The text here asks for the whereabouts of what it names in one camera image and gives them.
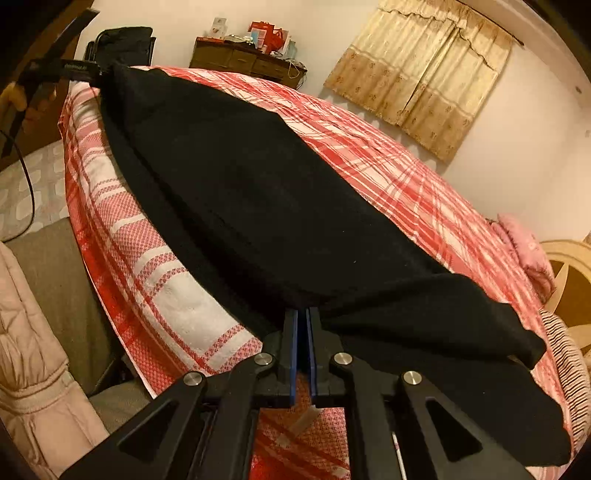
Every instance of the beige floral curtain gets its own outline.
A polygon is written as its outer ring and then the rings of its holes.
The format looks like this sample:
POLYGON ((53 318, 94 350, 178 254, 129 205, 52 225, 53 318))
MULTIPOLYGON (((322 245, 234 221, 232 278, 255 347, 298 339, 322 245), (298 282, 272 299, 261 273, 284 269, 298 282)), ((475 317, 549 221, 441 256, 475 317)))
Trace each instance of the beige floral curtain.
POLYGON ((456 0, 381 0, 324 85, 449 163, 512 44, 456 0))

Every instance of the electrical cord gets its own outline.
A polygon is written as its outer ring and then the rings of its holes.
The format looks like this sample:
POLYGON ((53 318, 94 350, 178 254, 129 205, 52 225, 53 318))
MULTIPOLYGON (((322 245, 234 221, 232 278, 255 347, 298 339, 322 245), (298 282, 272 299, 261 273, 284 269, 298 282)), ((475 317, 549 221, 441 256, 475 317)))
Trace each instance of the electrical cord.
POLYGON ((29 220, 28 225, 25 227, 25 229, 22 232, 17 233, 16 235, 14 235, 10 238, 5 238, 5 239, 1 240, 2 243, 6 243, 6 242, 9 242, 10 240, 14 240, 15 238, 20 237, 23 233, 25 233, 27 230, 29 230, 29 228, 33 224, 33 219, 35 218, 35 192, 33 191, 33 184, 31 183, 31 177, 29 176, 29 171, 27 170, 27 166, 25 165, 25 160, 22 157, 21 149, 18 148, 17 142, 13 139, 13 137, 8 135, 4 130, 0 130, 0 134, 2 134, 4 136, 4 138, 6 138, 6 141, 10 142, 12 144, 12 146, 15 148, 15 150, 17 151, 18 160, 21 162, 22 170, 25 173, 25 178, 27 179, 27 183, 29 185, 29 192, 31 192, 31 208, 32 208, 31 219, 29 220))

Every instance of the red and white checkered blanket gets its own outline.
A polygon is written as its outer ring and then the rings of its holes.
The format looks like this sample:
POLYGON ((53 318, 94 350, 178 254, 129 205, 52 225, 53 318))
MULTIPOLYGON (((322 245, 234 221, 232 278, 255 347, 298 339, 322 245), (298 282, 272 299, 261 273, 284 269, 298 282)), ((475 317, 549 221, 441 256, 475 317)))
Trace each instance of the red and white checkered blanket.
MULTIPOLYGON (((540 303, 522 269, 486 220, 442 178, 392 138, 354 114, 295 90, 234 73, 163 69, 281 115, 359 194, 450 271, 510 303, 523 325, 547 341, 540 303)), ((144 216, 112 158, 98 91, 71 88, 60 121, 70 217, 88 272, 144 384, 156 395, 182 373, 231 369, 261 348, 178 261, 144 216)), ((550 353, 532 372, 564 412, 567 400, 550 353)), ((252 479, 348 478, 339 409, 309 408, 301 382, 290 411, 263 411, 252 479)), ((559 468, 536 468, 540 479, 559 468)))

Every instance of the black chair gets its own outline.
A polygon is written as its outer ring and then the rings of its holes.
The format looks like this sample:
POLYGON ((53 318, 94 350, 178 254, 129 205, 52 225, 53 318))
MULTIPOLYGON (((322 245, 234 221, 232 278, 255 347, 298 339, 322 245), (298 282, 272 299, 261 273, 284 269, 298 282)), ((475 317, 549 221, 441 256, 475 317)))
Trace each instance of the black chair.
POLYGON ((84 59, 96 61, 103 68, 118 61, 125 65, 152 65, 156 37, 150 27, 122 27, 103 30, 86 45, 84 59))

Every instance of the metal bolt head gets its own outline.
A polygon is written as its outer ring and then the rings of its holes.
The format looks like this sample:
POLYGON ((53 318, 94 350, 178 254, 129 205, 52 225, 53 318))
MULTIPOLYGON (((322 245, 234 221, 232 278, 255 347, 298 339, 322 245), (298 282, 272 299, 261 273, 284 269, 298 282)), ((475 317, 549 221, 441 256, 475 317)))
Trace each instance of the metal bolt head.
POLYGON ((203 375, 199 372, 189 372, 183 377, 183 382, 189 387, 196 387, 203 381, 203 375))
POLYGON ((255 363, 262 367, 269 365, 273 361, 273 356, 270 353, 258 353, 255 355, 255 363))
POLYGON ((337 353, 333 358, 339 365, 350 365, 353 361, 353 357, 346 352, 337 353))
POLYGON ((414 371, 406 372, 402 377, 406 383, 411 385, 418 385, 423 381, 421 374, 414 371))

